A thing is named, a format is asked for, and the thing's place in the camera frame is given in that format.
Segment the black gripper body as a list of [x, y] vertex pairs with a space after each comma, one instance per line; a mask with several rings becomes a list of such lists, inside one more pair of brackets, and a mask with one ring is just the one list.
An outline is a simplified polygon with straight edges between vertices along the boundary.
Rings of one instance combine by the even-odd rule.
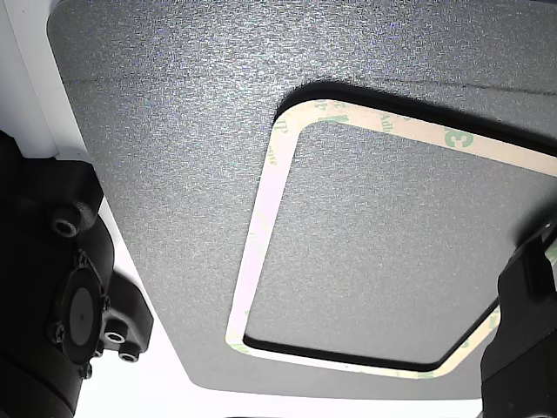
[[115, 268], [103, 197], [91, 164], [25, 158], [1, 137], [4, 417], [72, 417], [93, 359], [149, 347], [153, 315]]

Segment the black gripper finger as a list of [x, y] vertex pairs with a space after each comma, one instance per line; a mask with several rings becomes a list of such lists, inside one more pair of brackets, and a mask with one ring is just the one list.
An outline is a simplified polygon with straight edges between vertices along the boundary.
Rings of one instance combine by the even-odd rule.
[[500, 324], [480, 363], [484, 417], [556, 416], [556, 220], [524, 240], [498, 278]]

